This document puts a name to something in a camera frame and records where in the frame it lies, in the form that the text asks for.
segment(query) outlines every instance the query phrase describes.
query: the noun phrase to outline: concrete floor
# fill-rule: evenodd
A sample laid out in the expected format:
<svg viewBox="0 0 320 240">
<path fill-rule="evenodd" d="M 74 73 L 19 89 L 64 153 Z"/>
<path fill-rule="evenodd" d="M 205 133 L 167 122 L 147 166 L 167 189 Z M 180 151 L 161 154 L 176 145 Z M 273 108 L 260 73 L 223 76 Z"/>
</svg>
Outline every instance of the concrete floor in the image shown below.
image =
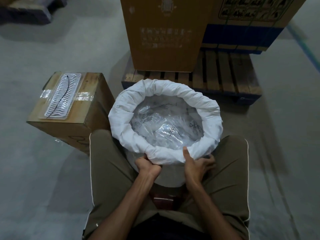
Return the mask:
<svg viewBox="0 0 320 240">
<path fill-rule="evenodd" d="M 308 0 L 294 17 L 314 55 Z M 86 155 L 25 123 L 58 70 L 102 72 L 117 96 L 129 56 L 119 0 L 68 0 L 46 26 L 0 26 L 0 239 L 80 239 L 91 209 Z M 287 30 L 253 55 L 263 96 L 221 104 L 224 135 L 250 144 L 251 239 L 319 239 L 320 74 Z"/>
</svg>

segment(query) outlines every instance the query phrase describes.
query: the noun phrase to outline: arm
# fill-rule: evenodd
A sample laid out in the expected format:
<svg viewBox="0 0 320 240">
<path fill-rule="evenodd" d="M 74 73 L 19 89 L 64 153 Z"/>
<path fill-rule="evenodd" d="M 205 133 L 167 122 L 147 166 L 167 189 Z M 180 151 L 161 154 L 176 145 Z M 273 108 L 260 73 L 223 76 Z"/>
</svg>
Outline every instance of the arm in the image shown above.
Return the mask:
<svg viewBox="0 0 320 240">
<path fill-rule="evenodd" d="M 161 167 L 152 165 L 146 157 L 135 161 L 139 175 L 120 205 L 98 226 L 89 240 L 124 240 L 127 238 L 139 209 L 158 177 Z"/>
<path fill-rule="evenodd" d="M 214 157 L 211 155 L 210 159 L 200 158 L 194 161 L 186 147 L 183 148 L 183 155 L 186 159 L 185 176 L 187 189 L 192 195 L 212 239 L 242 240 L 230 223 L 225 220 L 201 184 L 203 175 L 214 167 Z"/>
</svg>

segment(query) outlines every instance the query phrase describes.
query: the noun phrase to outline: olive green pants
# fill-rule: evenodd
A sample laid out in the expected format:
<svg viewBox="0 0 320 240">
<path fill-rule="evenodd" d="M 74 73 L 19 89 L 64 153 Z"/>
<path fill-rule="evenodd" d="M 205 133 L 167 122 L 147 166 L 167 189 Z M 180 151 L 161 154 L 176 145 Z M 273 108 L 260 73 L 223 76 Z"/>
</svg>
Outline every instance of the olive green pants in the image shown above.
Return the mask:
<svg viewBox="0 0 320 240">
<path fill-rule="evenodd" d="M 241 137 L 227 136 L 220 141 L 213 155 L 216 167 L 209 172 L 208 178 L 202 184 L 225 219 L 247 240 L 250 214 L 248 143 Z M 94 207 L 88 217 L 84 239 L 117 208 L 137 177 L 135 170 L 114 143 L 110 131 L 97 130 L 90 135 L 90 175 Z M 191 196 L 188 196 L 178 211 L 157 210 L 148 196 L 133 226 L 157 213 L 206 232 L 200 212 Z"/>
</svg>

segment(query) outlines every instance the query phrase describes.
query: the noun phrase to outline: person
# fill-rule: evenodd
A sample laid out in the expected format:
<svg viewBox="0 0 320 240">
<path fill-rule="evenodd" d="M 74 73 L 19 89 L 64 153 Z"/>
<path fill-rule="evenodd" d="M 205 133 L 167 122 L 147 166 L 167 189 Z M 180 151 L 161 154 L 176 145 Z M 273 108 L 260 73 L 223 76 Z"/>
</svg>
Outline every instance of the person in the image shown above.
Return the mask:
<svg viewBox="0 0 320 240">
<path fill-rule="evenodd" d="M 137 175 L 109 131 L 93 132 L 94 207 L 83 239 L 249 239 L 247 141 L 227 136 L 210 158 L 194 160 L 186 147 L 183 155 L 189 196 L 177 211 L 158 210 L 148 194 L 161 167 L 141 157 Z"/>
</svg>

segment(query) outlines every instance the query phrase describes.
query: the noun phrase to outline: wooden pallet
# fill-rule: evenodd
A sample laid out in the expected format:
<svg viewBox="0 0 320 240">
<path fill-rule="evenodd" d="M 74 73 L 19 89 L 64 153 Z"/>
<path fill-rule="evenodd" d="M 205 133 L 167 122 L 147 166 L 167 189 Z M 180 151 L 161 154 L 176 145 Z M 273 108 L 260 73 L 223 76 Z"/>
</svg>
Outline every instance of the wooden pallet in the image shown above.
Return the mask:
<svg viewBox="0 0 320 240">
<path fill-rule="evenodd" d="M 0 7 L 0 21 L 49 24 L 52 21 L 52 17 L 48 7 L 53 2 L 59 7 L 67 5 L 66 0 L 16 0 L 6 7 Z"/>
<path fill-rule="evenodd" d="M 138 71 L 134 69 L 130 57 L 122 78 L 122 87 L 127 89 L 147 78 L 185 84 L 212 99 L 240 105 L 251 105 L 262 95 L 248 54 L 200 51 L 191 73 Z"/>
</svg>

